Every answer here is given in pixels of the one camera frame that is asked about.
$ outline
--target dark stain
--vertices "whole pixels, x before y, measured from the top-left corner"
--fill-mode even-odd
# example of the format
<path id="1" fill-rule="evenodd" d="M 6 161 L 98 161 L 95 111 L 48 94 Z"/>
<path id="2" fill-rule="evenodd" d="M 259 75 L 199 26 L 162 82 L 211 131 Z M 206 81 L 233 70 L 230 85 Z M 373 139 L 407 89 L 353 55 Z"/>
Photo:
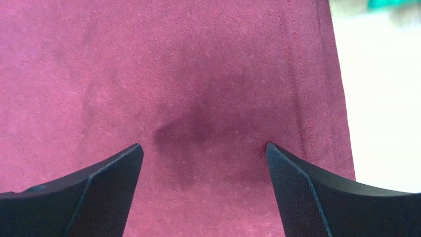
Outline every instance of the dark stain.
<path id="1" fill-rule="evenodd" d="M 256 137 L 265 126 L 267 129 L 270 125 L 265 124 L 265 118 L 279 116 L 274 111 L 282 112 L 277 106 L 250 101 L 251 82 L 261 81 L 258 69 L 243 65 L 240 70 L 229 71 L 231 64 L 241 62 L 234 62 L 236 59 L 228 53 L 218 54 L 220 50 L 208 50 L 225 45 L 233 52 L 241 50 L 236 46 L 238 43 L 212 40 L 192 36 L 182 48 L 173 49 L 177 50 L 178 58 L 168 56 L 174 54 L 162 56 L 167 63 L 168 78 L 175 79 L 168 82 L 173 96 L 183 94 L 183 98 L 189 99 L 173 102 L 187 109 L 178 119 L 165 123 L 154 137 L 160 153 L 158 165 L 165 170 L 160 182 L 168 189 L 181 190 L 211 177 L 235 184 L 270 185 L 264 156 L 270 140 L 256 144 L 245 140 Z M 164 118 L 179 114 L 170 106 L 163 106 L 162 110 Z M 213 148 L 220 150 L 211 151 L 210 155 L 204 153 Z M 239 155 L 243 150 L 248 154 L 245 157 Z"/>
<path id="2" fill-rule="evenodd" d="M 82 37 L 82 45 L 88 45 L 95 38 L 96 29 L 98 28 L 98 23 L 92 18 L 89 19 L 86 31 Z"/>

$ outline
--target stitched seam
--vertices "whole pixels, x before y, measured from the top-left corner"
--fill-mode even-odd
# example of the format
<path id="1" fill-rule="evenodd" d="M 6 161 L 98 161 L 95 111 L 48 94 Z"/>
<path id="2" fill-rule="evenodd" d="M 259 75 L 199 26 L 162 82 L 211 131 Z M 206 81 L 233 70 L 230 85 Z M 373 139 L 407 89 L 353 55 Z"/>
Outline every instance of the stitched seam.
<path id="1" fill-rule="evenodd" d="M 295 86 L 293 85 L 293 75 L 292 75 L 292 73 L 291 73 L 291 61 L 290 61 L 290 57 L 288 56 L 288 51 L 287 51 L 287 43 L 286 43 L 286 40 L 285 40 L 285 33 L 284 33 L 284 29 L 283 29 L 283 27 L 282 27 L 282 22 L 281 22 L 281 13 L 280 13 L 280 11 L 279 11 L 279 6 L 278 6 L 278 0 L 275 0 L 275 6 L 276 6 L 276 11 L 277 11 L 277 13 L 278 13 L 278 22 L 279 22 L 279 27 L 281 28 L 281 35 L 282 35 L 282 43 L 284 44 L 284 50 L 285 50 L 285 56 L 286 56 L 286 58 L 287 58 L 287 65 L 288 65 L 288 74 L 289 74 L 289 76 L 290 76 L 290 86 L 291 86 L 291 93 L 292 93 L 292 95 L 293 95 L 293 103 L 294 103 L 294 108 L 295 108 L 295 119 L 296 119 L 296 121 L 297 121 L 297 123 L 298 123 L 298 126 L 299 126 L 299 117 L 298 117 L 298 107 L 297 107 L 297 103 L 296 103 L 296 101 L 295 101 L 295 99 L 296 99 L 296 94 L 297 94 L 297 92 L 296 92 L 296 89 L 295 89 Z M 300 132 L 300 135 L 299 135 L 299 139 L 300 139 L 300 144 L 301 144 L 301 149 L 302 149 L 302 151 L 303 152 L 305 152 L 304 150 L 304 139 L 303 139 L 303 137 L 302 137 L 302 133 Z"/>
<path id="2" fill-rule="evenodd" d="M 302 72 L 302 61 L 301 61 L 301 55 L 299 53 L 299 46 L 298 46 L 298 37 L 297 37 L 297 31 L 295 29 L 295 19 L 293 16 L 293 11 L 291 9 L 291 0 L 287 0 L 288 2 L 288 8 L 290 10 L 290 17 L 291 17 L 291 21 L 292 21 L 292 25 L 293 25 L 293 30 L 294 30 L 294 40 L 295 40 L 295 47 L 297 48 L 297 54 L 298 54 L 298 64 L 299 64 L 299 72 L 301 75 L 301 83 L 302 83 L 302 93 L 303 93 L 303 97 L 304 97 L 304 106 L 305 106 L 305 113 L 307 116 L 307 124 L 308 124 L 308 135 L 310 137 L 310 145 L 311 145 L 311 151 L 313 154 L 313 158 L 316 158 L 315 154 L 314 154 L 314 145 L 313 145 L 313 138 L 311 136 L 311 123 L 310 123 L 310 116 L 308 115 L 308 103 L 307 103 L 307 96 L 305 94 L 305 89 L 306 89 L 306 83 L 304 81 L 304 74 Z"/>

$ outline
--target white background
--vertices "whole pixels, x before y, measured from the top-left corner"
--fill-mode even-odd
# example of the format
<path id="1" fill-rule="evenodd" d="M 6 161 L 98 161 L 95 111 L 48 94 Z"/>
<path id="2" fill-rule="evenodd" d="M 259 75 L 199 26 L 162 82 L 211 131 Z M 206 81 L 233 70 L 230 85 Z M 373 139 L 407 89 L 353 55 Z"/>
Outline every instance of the white background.
<path id="1" fill-rule="evenodd" d="M 357 181 L 421 192 L 421 26 L 331 10 Z"/>

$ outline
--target maroon t-shirt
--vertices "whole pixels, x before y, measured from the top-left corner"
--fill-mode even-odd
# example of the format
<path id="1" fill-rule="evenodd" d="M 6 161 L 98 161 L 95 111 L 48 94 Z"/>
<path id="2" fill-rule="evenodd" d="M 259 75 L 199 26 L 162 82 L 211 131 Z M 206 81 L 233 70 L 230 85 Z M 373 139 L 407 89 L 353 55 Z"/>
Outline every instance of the maroon t-shirt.
<path id="1" fill-rule="evenodd" d="M 0 7 L 0 192 L 138 142 L 126 237 L 277 237 L 268 142 L 354 179 L 328 0 Z"/>

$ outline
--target black clamp jaw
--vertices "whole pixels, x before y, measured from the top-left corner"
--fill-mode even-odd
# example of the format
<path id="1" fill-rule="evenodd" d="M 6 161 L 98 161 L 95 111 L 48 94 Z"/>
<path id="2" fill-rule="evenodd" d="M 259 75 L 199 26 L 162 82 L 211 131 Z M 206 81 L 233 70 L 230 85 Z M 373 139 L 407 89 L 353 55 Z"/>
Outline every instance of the black clamp jaw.
<path id="1" fill-rule="evenodd" d="M 134 144 L 62 178 L 0 194 L 0 236 L 123 236 L 142 162 Z"/>
<path id="2" fill-rule="evenodd" d="M 266 158 L 286 237 L 421 236 L 421 194 L 345 179 L 271 143 Z"/>

